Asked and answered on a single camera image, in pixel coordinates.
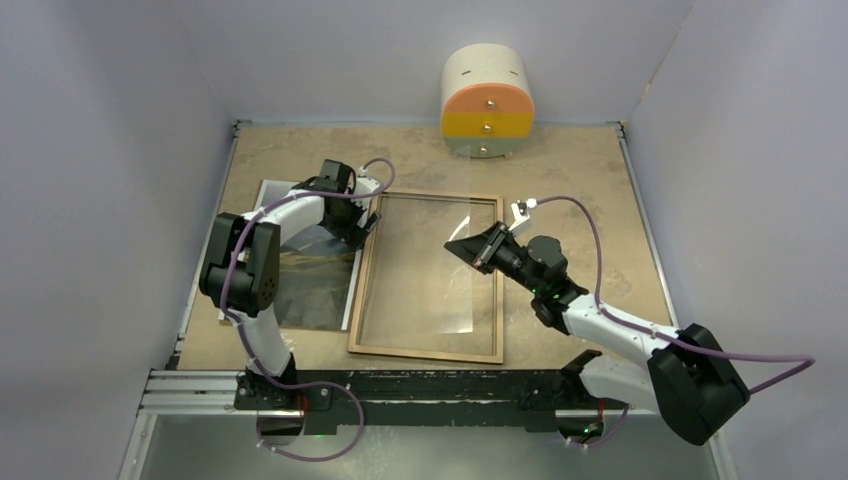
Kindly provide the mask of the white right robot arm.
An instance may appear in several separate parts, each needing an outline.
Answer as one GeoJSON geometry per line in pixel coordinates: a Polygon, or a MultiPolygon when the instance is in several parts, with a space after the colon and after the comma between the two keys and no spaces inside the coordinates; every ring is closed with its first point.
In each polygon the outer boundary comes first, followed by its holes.
{"type": "Polygon", "coordinates": [[[444,247],[474,270],[499,272],[532,293],[543,325],[612,351],[590,354],[564,376],[569,404],[618,400],[658,414],[679,438],[703,445],[749,403],[750,389],[708,329],[679,330],[605,306],[569,277],[557,239],[539,235],[522,245],[497,222],[444,247]]]}

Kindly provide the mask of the wooden picture frame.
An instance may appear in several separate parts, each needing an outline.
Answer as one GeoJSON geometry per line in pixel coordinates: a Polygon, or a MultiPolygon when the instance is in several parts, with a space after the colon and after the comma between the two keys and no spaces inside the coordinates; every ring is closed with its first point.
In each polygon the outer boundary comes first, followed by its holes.
{"type": "MultiPolygon", "coordinates": [[[[380,195],[376,200],[372,203],[373,212],[379,212],[378,203],[380,201],[380,195]]],[[[502,219],[504,215],[504,205],[503,199],[499,195],[493,194],[473,194],[476,198],[482,199],[494,199],[497,201],[500,212],[493,222],[497,222],[502,219]]],[[[350,336],[349,336],[349,344],[348,350],[351,353],[356,354],[368,354],[368,355],[380,355],[380,356],[391,356],[391,357],[405,357],[405,358],[413,358],[413,359],[421,359],[421,360],[436,360],[436,361],[448,361],[448,362],[463,362],[463,363],[475,363],[475,364],[490,364],[490,365],[500,365],[504,361],[504,280],[499,274],[490,274],[494,277],[496,283],[496,353],[493,356],[480,356],[480,355],[449,355],[447,353],[438,353],[438,352],[427,352],[427,351],[409,351],[409,350],[397,350],[391,348],[368,348],[362,346],[358,342],[359,336],[359,324],[361,321],[362,314],[362,306],[363,306],[363,294],[367,290],[367,272],[368,272],[368,263],[370,257],[370,251],[372,247],[372,236],[374,231],[371,233],[369,238],[367,239],[365,246],[362,250],[360,266],[358,270],[358,279],[355,290],[355,297],[353,301],[353,307],[351,312],[351,320],[350,320],[350,336]]]]}

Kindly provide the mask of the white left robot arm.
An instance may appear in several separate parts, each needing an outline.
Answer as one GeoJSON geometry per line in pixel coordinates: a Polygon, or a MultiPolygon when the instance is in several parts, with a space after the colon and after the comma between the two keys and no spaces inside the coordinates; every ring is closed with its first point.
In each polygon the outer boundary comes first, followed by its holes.
{"type": "Polygon", "coordinates": [[[327,159],[317,175],[272,203],[215,217],[198,288],[235,328],[246,353],[239,400],[284,409],[304,396],[306,386],[297,379],[294,354],[282,339],[273,310],[281,285],[281,245],[316,226],[349,247],[362,248],[380,220],[368,202],[393,182],[369,176],[366,166],[354,169],[327,159]]]}

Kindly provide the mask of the landscape photo print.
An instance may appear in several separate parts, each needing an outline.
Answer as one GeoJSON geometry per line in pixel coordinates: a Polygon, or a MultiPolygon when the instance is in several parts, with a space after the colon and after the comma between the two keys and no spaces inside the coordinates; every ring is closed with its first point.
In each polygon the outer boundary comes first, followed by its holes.
{"type": "Polygon", "coordinates": [[[269,313],[281,327],[342,330],[368,235],[367,209],[352,192],[317,177],[273,182],[255,210],[219,214],[202,293],[225,313],[269,313]]]}

